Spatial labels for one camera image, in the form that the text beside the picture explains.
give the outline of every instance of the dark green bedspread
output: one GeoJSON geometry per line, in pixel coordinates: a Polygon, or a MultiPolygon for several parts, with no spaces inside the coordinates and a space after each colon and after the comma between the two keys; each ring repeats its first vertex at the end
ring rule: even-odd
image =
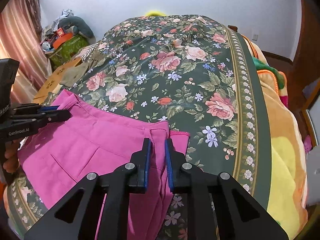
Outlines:
{"type": "MultiPolygon", "coordinates": [[[[172,130],[189,132],[188,162],[208,173],[232,174],[267,208],[268,116],[238,33],[204,16],[133,18],[108,31],[89,61],[94,67],[72,92],[104,111],[167,120],[172,130]]],[[[23,175],[8,188],[8,202],[21,234],[47,210],[23,175]]],[[[183,195],[173,197],[160,239],[187,240],[186,206],[183,195]]]]}

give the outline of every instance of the clutter pile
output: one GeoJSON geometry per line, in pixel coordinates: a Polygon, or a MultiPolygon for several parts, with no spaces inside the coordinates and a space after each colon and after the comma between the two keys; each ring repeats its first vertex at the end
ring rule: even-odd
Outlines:
{"type": "Polygon", "coordinates": [[[93,37],[93,32],[85,21],[67,9],[43,29],[40,45],[50,59],[54,71],[69,62],[79,49],[88,46],[87,39],[93,37]]]}

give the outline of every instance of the gray plush toy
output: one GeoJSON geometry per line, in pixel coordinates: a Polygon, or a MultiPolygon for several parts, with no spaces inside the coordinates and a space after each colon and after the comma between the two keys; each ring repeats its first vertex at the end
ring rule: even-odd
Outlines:
{"type": "Polygon", "coordinates": [[[93,37],[92,30],[85,23],[85,21],[80,17],[71,16],[71,17],[63,18],[58,24],[58,28],[63,28],[63,29],[68,29],[72,26],[74,26],[73,27],[74,34],[81,32],[84,36],[86,36],[89,39],[93,37]]]}

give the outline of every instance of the bed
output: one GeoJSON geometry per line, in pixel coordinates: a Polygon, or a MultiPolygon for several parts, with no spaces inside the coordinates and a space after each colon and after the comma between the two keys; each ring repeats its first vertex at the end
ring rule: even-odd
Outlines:
{"type": "MultiPolygon", "coordinates": [[[[286,78],[255,44],[205,16],[139,17],[113,27],[78,57],[83,75],[74,83],[70,75],[58,91],[189,132],[188,162],[232,174],[290,239],[301,231],[308,219],[303,144],[286,107],[286,78]]],[[[23,173],[4,198],[21,236],[47,211],[23,173]]],[[[164,221],[159,239],[187,239],[186,206],[183,195],[174,196],[167,220],[175,216],[176,223],[164,221]]]]}

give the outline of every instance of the curtain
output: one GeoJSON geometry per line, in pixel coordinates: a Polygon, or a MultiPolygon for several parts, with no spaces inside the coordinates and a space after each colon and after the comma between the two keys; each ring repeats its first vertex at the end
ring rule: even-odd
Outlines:
{"type": "Polygon", "coordinates": [[[11,98],[29,103],[52,74],[39,44],[39,0],[10,0],[0,14],[0,58],[20,62],[11,98]]]}

